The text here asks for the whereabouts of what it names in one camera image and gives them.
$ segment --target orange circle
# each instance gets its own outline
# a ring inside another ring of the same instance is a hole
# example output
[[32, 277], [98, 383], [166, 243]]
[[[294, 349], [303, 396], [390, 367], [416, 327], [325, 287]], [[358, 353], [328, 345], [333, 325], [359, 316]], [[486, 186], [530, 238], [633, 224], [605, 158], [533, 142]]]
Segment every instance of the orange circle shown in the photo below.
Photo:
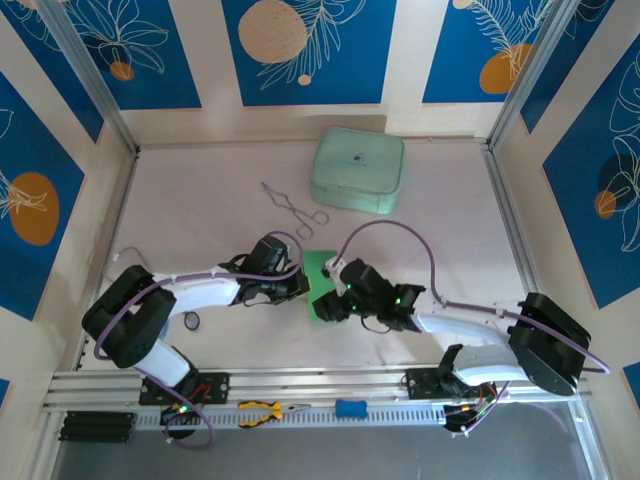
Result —
[[600, 218], [611, 218], [616, 213], [616, 196], [609, 190], [603, 190], [596, 197], [594, 206]]
[[38, 247], [49, 243], [60, 218], [58, 194], [49, 179], [39, 173], [23, 173], [11, 184], [9, 198], [14, 203], [9, 210], [11, 225], [18, 236]]
[[519, 43], [491, 57], [482, 67], [480, 88], [490, 94], [508, 93], [529, 55], [529, 50], [531, 45]]
[[282, 0], [254, 3], [240, 19], [238, 35], [247, 55], [270, 64], [297, 57], [309, 40], [300, 14]]
[[115, 61], [109, 67], [109, 71], [111, 75], [123, 82], [128, 82], [133, 79], [133, 68], [127, 63]]

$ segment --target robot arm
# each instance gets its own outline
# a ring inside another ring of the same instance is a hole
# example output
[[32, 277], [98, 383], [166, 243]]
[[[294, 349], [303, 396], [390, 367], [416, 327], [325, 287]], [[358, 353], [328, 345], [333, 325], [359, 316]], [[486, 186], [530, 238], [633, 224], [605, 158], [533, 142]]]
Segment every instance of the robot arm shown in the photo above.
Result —
[[[585, 357], [544, 331], [522, 321], [501, 331], [493, 326], [494, 322], [487, 324], [490, 315], [482, 312], [476, 314], [477, 321], [456, 318], [453, 308], [443, 309], [445, 314], [416, 312], [418, 297], [431, 295], [423, 286], [392, 285], [360, 259], [334, 263], [335, 258], [329, 260], [323, 273], [333, 280], [335, 290], [313, 305], [325, 321], [343, 321], [352, 314], [375, 316], [390, 330], [452, 332], [485, 342], [481, 346], [449, 347], [438, 371], [427, 382], [434, 395], [439, 390], [463, 397], [482, 384], [521, 380], [558, 395], [569, 396], [577, 391]], [[545, 295], [531, 293], [520, 306], [522, 315], [588, 348], [588, 332]]]
[[139, 292], [166, 283], [144, 295], [135, 312], [127, 311], [101, 347], [119, 368], [136, 368], [164, 385], [178, 385], [181, 390], [179, 384], [197, 370], [177, 350], [158, 339], [167, 320], [202, 307], [244, 304], [258, 294], [266, 295], [273, 305], [291, 300], [309, 291], [302, 271], [278, 281], [269, 277], [285, 276], [283, 273], [292, 269], [287, 246], [269, 235], [250, 254], [239, 255], [207, 272], [181, 276], [186, 280], [179, 283], [173, 275], [153, 275], [141, 266], [133, 266], [91, 307], [82, 326], [98, 342], [109, 323]]

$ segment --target yellow handle pliers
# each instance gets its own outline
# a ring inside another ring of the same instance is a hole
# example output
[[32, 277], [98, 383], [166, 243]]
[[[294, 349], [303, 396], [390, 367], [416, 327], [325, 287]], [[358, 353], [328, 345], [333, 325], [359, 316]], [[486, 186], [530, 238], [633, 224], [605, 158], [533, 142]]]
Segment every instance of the yellow handle pliers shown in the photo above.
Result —
[[241, 422], [238, 424], [240, 428], [254, 428], [263, 423], [267, 423], [271, 420], [282, 420], [282, 417], [286, 413], [296, 412], [303, 408], [309, 408], [311, 405], [308, 403], [280, 403], [280, 402], [259, 402], [257, 400], [248, 400], [246, 402], [238, 403], [238, 408], [266, 408], [271, 410], [264, 417], [253, 422]]

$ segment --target metal frame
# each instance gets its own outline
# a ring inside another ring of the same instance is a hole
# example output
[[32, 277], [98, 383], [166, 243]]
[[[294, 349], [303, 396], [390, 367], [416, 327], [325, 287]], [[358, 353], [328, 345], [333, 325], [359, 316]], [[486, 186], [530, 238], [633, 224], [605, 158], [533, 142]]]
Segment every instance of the metal frame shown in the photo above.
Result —
[[136, 153], [136, 141], [120, 114], [118, 104], [62, 5], [56, 0], [35, 0], [35, 5], [42, 22], [102, 118], [112, 128], [122, 147], [131, 154]]
[[[367, 398], [370, 405], [450, 405], [459, 399], [438, 401], [409, 400], [403, 377], [408, 368], [435, 368], [436, 365], [393, 365], [360, 368], [277, 368], [203, 370], [205, 373], [226, 372], [231, 375], [227, 405], [205, 409], [235, 409], [236, 402], [250, 398], [278, 399], [295, 403], [313, 403], [329, 407], [336, 398]], [[142, 376], [133, 370], [58, 372], [54, 375], [44, 399], [43, 411], [66, 412], [126, 411], [159, 412], [161, 407], [138, 404]], [[590, 395], [586, 382], [579, 392]], [[561, 402], [559, 397], [529, 383], [509, 387], [508, 402]]]
[[[45, 25], [52, 31], [54, 39], [69, 58], [74, 71], [83, 82], [85, 88], [98, 106], [100, 112], [112, 126], [121, 143], [131, 151], [137, 151], [135, 142], [122, 117], [117, 110], [115, 100], [111, 96], [97, 68], [91, 62], [88, 53], [82, 46], [80, 37], [73, 31], [69, 19], [55, 0], [36, 0]], [[537, 291], [538, 282], [529, 258], [526, 239], [522, 235], [517, 213], [513, 209], [511, 195], [505, 185], [500, 169], [500, 160], [496, 149], [520, 108], [529, 95], [540, 72], [544, 68], [551, 52], [559, 40], [564, 26], [573, 14], [580, 0], [557, 2], [549, 21], [543, 27], [534, 46], [534, 55], [530, 55], [523, 71], [518, 76], [512, 92], [507, 97], [503, 109], [494, 125], [491, 134], [482, 147], [486, 167], [492, 187], [503, 218], [506, 233], [513, 250], [514, 258], [521, 280], [527, 291]], [[478, 139], [438, 139], [433, 141], [478, 142]], [[109, 261], [111, 250], [116, 240], [122, 216], [126, 207], [129, 192], [132, 188], [137, 157], [133, 160], [126, 181], [124, 194], [118, 209], [104, 267]], [[97, 285], [96, 295], [100, 289]], [[76, 349], [74, 369], [80, 369], [81, 359], [86, 346], [83, 336]], [[435, 408], [442, 404], [451, 404], [454, 399], [438, 402], [409, 401], [406, 387], [402, 385], [402, 377], [407, 368], [429, 367], [428, 365], [394, 365], [362, 368], [281, 368], [281, 369], [231, 369], [229, 400], [225, 406], [206, 407], [211, 414], [225, 415], [235, 412], [235, 402], [246, 398], [278, 398], [296, 402], [313, 403], [314, 407], [326, 408], [333, 405], [335, 398], [362, 399], [367, 398], [369, 405], [385, 411], [402, 412], [411, 406], [423, 405]], [[68, 410], [109, 410], [135, 411], [145, 418], [157, 417], [160, 407], [142, 407], [138, 404], [141, 377], [134, 371], [72, 371], [58, 372], [54, 375], [49, 392], [43, 405], [45, 417], [44, 427], [39, 443], [39, 453], [30, 465], [29, 473], [24, 478], [48, 478], [53, 471], [59, 443], [57, 432]], [[587, 457], [593, 478], [612, 478], [608, 465], [604, 461], [603, 449], [598, 442], [597, 432], [590, 410], [582, 399], [591, 393], [586, 382], [579, 384], [580, 396], [567, 399], [548, 394], [530, 384], [515, 384], [503, 399], [504, 402], [567, 402], [571, 409], [574, 425]], [[144, 429], [159, 429], [153, 422], [141, 425]]]
[[507, 95], [496, 123], [489, 132], [487, 137], [489, 151], [495, 153], [509, 128], [520, 115], [524, 102], [549, 61], [549, 57], [580, 2], [581, 0], [556, 1], [551, 14], [533, 44], [531, 53], [527, 56], [520, 74], [516, 77], [511, 91]]

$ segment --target mint green pouch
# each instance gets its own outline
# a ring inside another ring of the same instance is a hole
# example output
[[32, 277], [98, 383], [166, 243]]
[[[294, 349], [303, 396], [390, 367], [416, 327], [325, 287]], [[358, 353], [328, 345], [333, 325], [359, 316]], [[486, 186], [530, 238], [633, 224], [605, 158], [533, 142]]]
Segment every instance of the mint green pouch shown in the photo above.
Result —
[[330, 128], [313, 161], [311, 196], [323, 205], [391, 213], [404, 164], [404, 142], [398, 137]]

